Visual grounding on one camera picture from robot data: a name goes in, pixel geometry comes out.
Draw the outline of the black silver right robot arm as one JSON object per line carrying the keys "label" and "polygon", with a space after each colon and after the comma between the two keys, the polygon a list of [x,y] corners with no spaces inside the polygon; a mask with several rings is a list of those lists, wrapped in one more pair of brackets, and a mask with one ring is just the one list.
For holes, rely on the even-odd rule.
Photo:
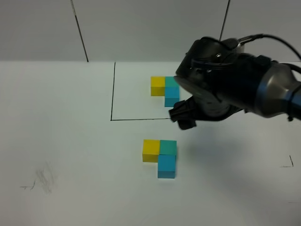
{"label": "black silver right robot arm", "polygon": [[240,39],[203,37],[194,41],[176,70],[175,81],[191,97],[174,104],[170,119],[182,129],[197,121],[222,121],[244,111],[264,118],[301,117],[300,67],[244,52],[244,45],[265,34]]}

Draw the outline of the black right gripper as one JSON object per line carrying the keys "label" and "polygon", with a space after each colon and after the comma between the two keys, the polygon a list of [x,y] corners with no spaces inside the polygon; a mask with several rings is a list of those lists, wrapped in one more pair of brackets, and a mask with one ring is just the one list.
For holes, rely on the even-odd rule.
{"label": "black right gripper", "polygon": [[169,110],[169,116],[172,122],[177,122],[181,130],[196,127],[196,121],[222,121],[231,115],[240,112],[242,109],[226,105],[226,110],[221,115],[213,116],[213,113],[205,113],[195,100],[190,97],[187,100],[174,104],[173,109]]}

